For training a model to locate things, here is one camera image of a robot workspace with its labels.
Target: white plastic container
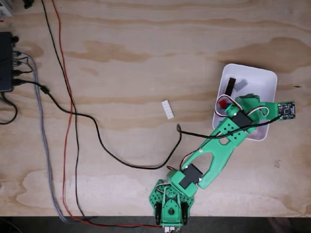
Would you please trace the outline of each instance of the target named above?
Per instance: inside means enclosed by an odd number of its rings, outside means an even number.
[[[218,89],[217,98],[225,93],[230,78],[236,79],[235,85],[245,80],[247,85],[239,91],[233,89],[231,97],[235,99],[238,96],[255,94],[260,97],[262,102],[273,102],[276,93],[277,76],[274,72],[247,67],[237,64],[228,64],[224,67],[222,78]],[[213,128],[215,129],[223,120],[222,117],[214,113]],[[262,141],[268,134],[269,125],[257,127],[257,129],[248,135],[247,139]]]

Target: wooden table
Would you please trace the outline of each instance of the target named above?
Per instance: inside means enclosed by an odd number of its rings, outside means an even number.
[[[57,20],[45,0],[52,30]],[[276,101],[296,101],[297,119],[271,125],[264,141],[246,140],[218,178],[195,195],[192,216],[311,216],[311,2],[308,0],[63,0],[63,48],[77,108],[96,117],[106,146],[137,165],[156,165],[178,140],[176,124],[212,132],[218,85],[228,63],[277,73]],[[20,37],[47,85],[67,109],[69,97],[39,0],[0,24]],[[55,215],[47,183],[38,110],[31,85],[7,98],[17,120],[0,128],[0,215]],[[55,192],[61,202],[63,146],[68,115],[44,101]],[[168,99],[175,118],[167,120]],[[1,106],[1,119],[11,109]],[[76,144],[69,134],[66,200],[74,197]],[[93,123],[79,118],[79,197],[87,215],[151,216],[148,196],[166,168],[125,167],[101,148]],[[169,164],[202,139],[184,136]],[[196,161],[208,167],[210,157]]]

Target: green robotic arm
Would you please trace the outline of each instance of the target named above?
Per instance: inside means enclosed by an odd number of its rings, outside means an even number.
[[[227,117],[224,118],[210,136],[217,137],[226,134],[228,141],[222,144],[218,138],[206,139],[196,151],[184,157],[180,170],[172,169],[168,173],[167,183],[163,183],[162,180],[158,181],[157,186],[150,195],[150,198],[154,197],[154,195],[161,196],[160,201],[156,201],[156,203],[150,201],[150,203],[154,207],[155,216],[158,219],[157,224],[166,227],[166,232],[170,232],[174,226],[176,229],[183,223],[187,223],[186,218],[189,216],[189,209],[194,201],[193,196],[198,187],[206,188],[218,176],[228,162],[233,150],[249,133],[256,130],[256,127],[251,125],[259,124],[261,120],[293,119],[295,118],[295,105],[294,102],[260,102],[259,96],[248,94],[237,97],[235,103],[230,104],[225,112]],[[212,161],[208,171],[203,174],[192,162],[198,156],[208,152],[212,154]],[[169,205],[172,201],[168,202],[172,198],[167,196],[165,192],[161,193],[157,188],[159,184],[162,184],[161,186],[165,187],[166,190],[171,189],[178,193],[179,198],[173,200],[173,205]],[[172,211],[176,213],[174,205],[180,210],[179,218],[176,218],[174,221],[167,221],[167,218],[171,216],[170,213],[166,213],[168,209],[170,209],[171,213]]]

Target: floor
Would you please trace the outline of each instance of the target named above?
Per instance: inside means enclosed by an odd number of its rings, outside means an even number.
[[[163,233],[163,229],[150,228],[97,228],[86,224],[64,224],[57,217],[6,218],[23,233]],[[154,224],[153,217],[97,217],[92,221],[104,224],[142,223]],[[0,223],[1,233],[15,233]],[[310,233],[311,218],[264,217],[191,217],[181,233]]]

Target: red cable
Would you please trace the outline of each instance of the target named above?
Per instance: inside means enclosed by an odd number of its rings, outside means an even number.
[[[72,97],[72,92],[71,92],[71,87],[70,87],[68,76],[67,76],[64,52],[63,52],[62,42],[61,42],[61,28],[62,28],[62,24],[61,24],[61,20],[60,20],[58,11],[56,9],[54,0],[52,0],[52,4],[53,4],[55,13],[57,15],[57,20],[58,20],[58,42],[59,42],[59,49],[60,49],[60,52],[61,52],[61,55],[62,55],[63,68],[64,68],[64,73],[65,73],[65,80],[66,80],[66,83],[68,85],[69,94]],[[77,221],[83,222],[83,223],[91,225],[91,226],[96,226],[96,227],[110,227],[108,225],[105,226],[105,225],[102,225],[102,224],[96,224],[96,223],[87,222],[87,221],[84,221],[82,219],[79,219],[79,218],[73,216],[72,213],[70,212],[70,210],[68,209],[68,207],[66,205],[66,202],[65,202],[66,150],[67,150],[68,134],[69,134],[69,129],[70,129],[71,120],[72,120],[72,107],[73,107],[72,101],[70,101],[70,116],[69,116],[69,120],[68,120],[68,126],[67,126],[66,137],[65,137],[65,145],[64,145],[63,190],[62,190],[63,191],[62,192],[63,193],[63,195],[62,195],[63,196],[63,204],[64,204],[64,207],[65,207],[67,213],[70,215],[70,217],[75,219],[75,220],[77,220]],[[117,224],[116,226],[140,226],[140,227],[153,227],[153,228],[160,228],[161,227],[161,226],[143,225],[143,224]]]

